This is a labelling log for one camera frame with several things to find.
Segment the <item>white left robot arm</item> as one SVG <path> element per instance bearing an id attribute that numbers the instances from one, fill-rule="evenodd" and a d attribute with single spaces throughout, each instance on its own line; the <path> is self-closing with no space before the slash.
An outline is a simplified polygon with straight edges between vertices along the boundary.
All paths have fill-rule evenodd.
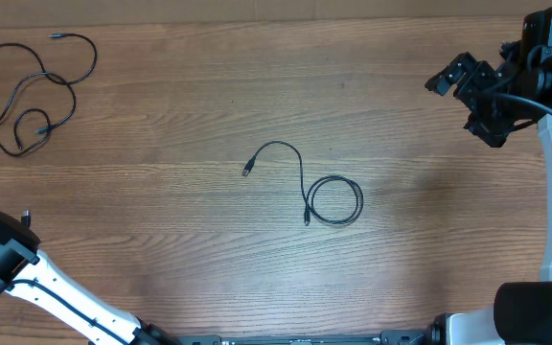
<path id="1" fill-rule="evenodd" d="M 178 342 L 133 314 L 107 304 L 63 273 L 38 248 L 40 239 L 30 224 L 29 212 L 21 219 L 0 212 L 0 295 L 7 293 L 40 307 L 90 344 Z"/>

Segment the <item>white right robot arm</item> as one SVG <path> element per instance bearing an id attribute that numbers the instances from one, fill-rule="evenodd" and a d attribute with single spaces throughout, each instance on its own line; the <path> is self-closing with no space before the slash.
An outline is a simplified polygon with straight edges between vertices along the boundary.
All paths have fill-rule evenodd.
<path id="1" fill-rule="evenodd" d="M 459 54 L 425 83 L 451 91 L 470 111 L 464 128 L 491 148 L 516 131 L 536 126 L 546 168 L 547 233 L 540 278 L 505 283 L 491 306 L 442 314 L 425 333 L 403 331 L 401 344 L 552 344 L 552 8 L 528 14 L 521 39 L 505 42 L 498 68 Z"/>

